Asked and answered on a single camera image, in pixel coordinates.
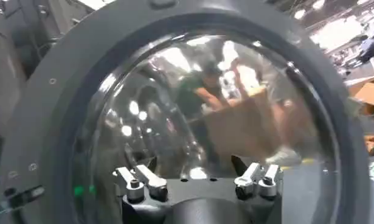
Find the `screw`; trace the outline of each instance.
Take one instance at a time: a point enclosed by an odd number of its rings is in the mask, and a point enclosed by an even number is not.
[[[48,9],[44,5],[39,5],[38,6],[38,11],[43,16],[43,18],[47,18],[49,16]]]
[[[245,191],[242,189],[242,187],[235,187],[235,194],[237,195],[238,199],[245,199],[246,198],[246,193]]]
[[[137,181],[136,179],[132,179],[130,181],[130,185],[131,185],[132,188],[137,188],[137,187],[139,187],[139,181]]]
[[[158,194],[161,198],[167,198],[167,195],[168,195],[167,187],[165,186],[160,187],[160,189],[158,189]]]
[[[50,83],[51,85],[54,85],[56,82],[57,82],[57,79],[55,79],[55,78],[51,78],[51,79],[49,80],[49,83]]]
[[[270,177],[263,177],[263,178],[262,178],[262,181],[263,181],[266,185],[268,185],[268,186],[272,186],[272,185],[273,185],[272,178],[270,178]]]

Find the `ceiling light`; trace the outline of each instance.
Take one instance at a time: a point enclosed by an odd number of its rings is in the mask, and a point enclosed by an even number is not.
[[[324,4],[325,4],[325,0],[318,0],[318,1],[314,2],[313,8],[316,9],[316,10],[321,9]]]
[[[141,111],[139,112],[138,114],[138,118],[142,121],[146,120],[146,118],[148,117],[148,113],[146,113],[145,111]]]
[[[198,71],[198,72],[201,72],[201,71],[202,71],[201,67],[200,67],[198,64],[193,64],[192,68],[193,68],[194,70]]]
[[[262,46],[261,42],[259,42],[259,41],[253,42],[253,45],[256,46],[256,47],[261,47]]]
[[[133,132],[132,129],[131,129],[131,127],[128,126],[128,125],[124,125],[124,126],[122,127],[121,131],[122,131],[122,134],[123,134],[124,136],[126,136],[126,137],[130,137],[131,134],[132,134],[132,132]]]
[[[363,3],[369,2],[369,0],[358,0],[357,5],[362,5]]]
[[[196,39],[188,40],[187,44],[189,46],[196,46],[196,45],[199,45],[199,44],[205,44],[208,41],[210,41],[210,38],[208,38],[208,37],[199,37],[199,38],[196,38]]]
[[[306,14],[306,10],[300,9],[299,11],[295,13],[294,17],[295,19],[301,19],[304,17],[305,14]]]
[[[139,114],[139,107],[138,103],[135,101],[130,102],[129,110],[133,115],[138,115]]]

